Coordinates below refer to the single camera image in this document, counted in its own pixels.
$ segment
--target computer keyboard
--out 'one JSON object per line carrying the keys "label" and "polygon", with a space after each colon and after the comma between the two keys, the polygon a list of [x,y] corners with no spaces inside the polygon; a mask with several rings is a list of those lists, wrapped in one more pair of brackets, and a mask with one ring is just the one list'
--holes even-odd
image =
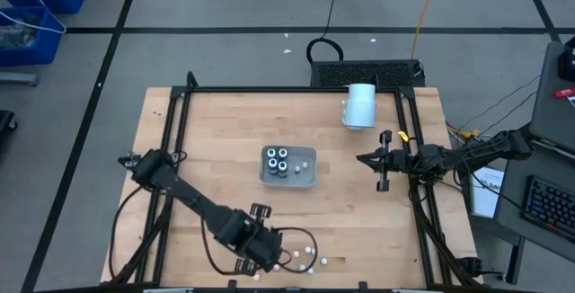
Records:
{"label": "computer keyboard", "polygon": [[521,217],[575,243],[575,195],[529,177]]}

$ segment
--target wooden table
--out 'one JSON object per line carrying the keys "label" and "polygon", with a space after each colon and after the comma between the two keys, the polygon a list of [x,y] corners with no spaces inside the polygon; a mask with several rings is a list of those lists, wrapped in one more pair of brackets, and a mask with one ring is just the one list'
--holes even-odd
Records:
{"label": "wooden table", "polygon": [[[169,88],[149,88],[142,109],[133,150],[145,153],[158,148],[164,129]],[[164,260],[162,285],[225,287],[230,279],[239,287],[356,288],[367,281],[370,288],[423,288],[411,203],[405,175],[389,173],[391,190],[376,192],[379,174],[355,158],[374,151],[378,135],[394,132],[392,148],[400,148],[394,97],[378,94],[376,128],[350,131],[341,125],[341,100],[345,93],[194,93],[183,150],[188,158],[179,175],[213,201],[249,210],[254,202],[272,206],[268,226],[300,226],[317,239],[319,256],[329,263],[315,265],[314,275],[285,271],[261,273],[261,280],[225,277],[209,265],[199,230],[199,217],[176,202]],[[416,89],[420,122],[426,143],[449,147],[438,90]],[[404,102],[411,125],[409,107]],[[172,143],[175,139],[173,128]],[[317,150],[318,181],[310,191],[264,187],[258,176],[261,148],[268,144],[309,146]],[[126,176],[122,199],[136,188]],[[435,187],[439,215],[447,245],[457,257],[476,256],[464,200],[457,189]],[[114,265],[118,271],[141,241],[149,193],[141,191],[124,208],[118,223]],[[208,239],[217,265],[232,270],[236,257]],[[290,264],[297,268],[311,258],[304,253],[310,240],[286,233],[284,245],[302,256]],[[435,281],[440,282],[437,253],[429,245]],[[155,247],[150,251],[146,279],[151,279]],[[107,265],[102,280],[108,280]]]}

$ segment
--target yellow clip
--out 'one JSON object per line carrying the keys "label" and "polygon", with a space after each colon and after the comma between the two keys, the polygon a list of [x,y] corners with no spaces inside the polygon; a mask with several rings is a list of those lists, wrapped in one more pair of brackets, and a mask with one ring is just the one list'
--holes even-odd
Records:
{"label": "yellow clip", "polygon": [[397,132],[398,135],[400,135],[400,137],[403,139],[403,141],[405,142],[410,142],[410,138],[407,137],[407,134],[403,131],[399,131]]}

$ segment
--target white paper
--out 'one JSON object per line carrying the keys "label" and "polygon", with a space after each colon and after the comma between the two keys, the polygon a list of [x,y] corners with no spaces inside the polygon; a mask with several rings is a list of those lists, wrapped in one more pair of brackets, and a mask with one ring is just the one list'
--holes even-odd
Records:
{"label": "white paper", "polygon": [[[490,189],[500,192],[501,184],[503,183],[502,171],[497,171],[488,167],[483,167],[475,172],[475,176],[482,181],[483,184],[488,186]],[[475,178],[472,178],[472,200],[473,200],[473,211],[475,216],[493,218],[495,214],[495,207],[497,206],[497,199],[499,196],[485,188],[482,187]]]}

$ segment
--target white cup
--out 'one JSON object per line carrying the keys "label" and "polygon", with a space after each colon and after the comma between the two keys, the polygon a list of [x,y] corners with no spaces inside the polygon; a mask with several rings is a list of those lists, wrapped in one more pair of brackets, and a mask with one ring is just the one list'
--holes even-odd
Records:
{"label": "white cup", "polygon": [[348,100],[341,102],[341,123],[349,129],[360,130],[376,126],[376,86],[352,84]]}

